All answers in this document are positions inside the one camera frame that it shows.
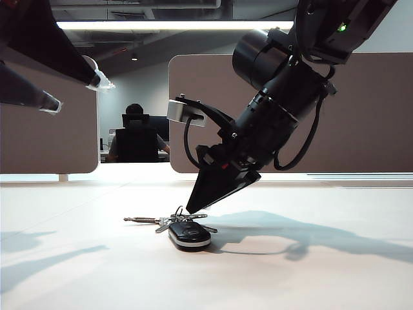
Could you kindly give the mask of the black left gripper taped finger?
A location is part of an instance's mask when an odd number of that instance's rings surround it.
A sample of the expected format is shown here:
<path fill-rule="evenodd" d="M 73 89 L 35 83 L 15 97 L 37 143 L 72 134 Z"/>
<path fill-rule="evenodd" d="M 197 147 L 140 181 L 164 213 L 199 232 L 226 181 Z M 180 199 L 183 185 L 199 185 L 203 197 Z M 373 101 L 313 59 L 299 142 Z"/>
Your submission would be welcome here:
<path fill-rule="evenodd" d="M 1 61 L 1 103 L 57 114 L 62 102 L 8 68 Z"/>
<path fill-rule="evenodd" d="M 49 1 L 1 1 L 1 50 L 10 48 L 95 91 L 115 85 L 57 25 Z"/>

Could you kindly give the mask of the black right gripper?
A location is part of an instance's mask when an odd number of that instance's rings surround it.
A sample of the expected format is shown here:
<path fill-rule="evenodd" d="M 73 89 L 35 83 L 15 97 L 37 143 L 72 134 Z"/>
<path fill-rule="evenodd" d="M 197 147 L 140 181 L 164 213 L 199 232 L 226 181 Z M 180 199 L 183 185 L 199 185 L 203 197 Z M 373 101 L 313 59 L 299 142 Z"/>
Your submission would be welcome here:
<path fill-rule="evenodd" d="M 257 172 L 270 162 L 279 171 L 299 163 L 299 155 L 281 165 L 280 149 L 298 125 L 298 117 L 287 105 L 289 97 L 259 92 L 238 119 L 220 110 L 196 102 L 196 107 L 212 119 L 220 130 L 222 142 L 211 147 L 196 147 L 199 168 L 197 180 L 186 205 L 194 214 L 237 191 L 259 181 Z"/>

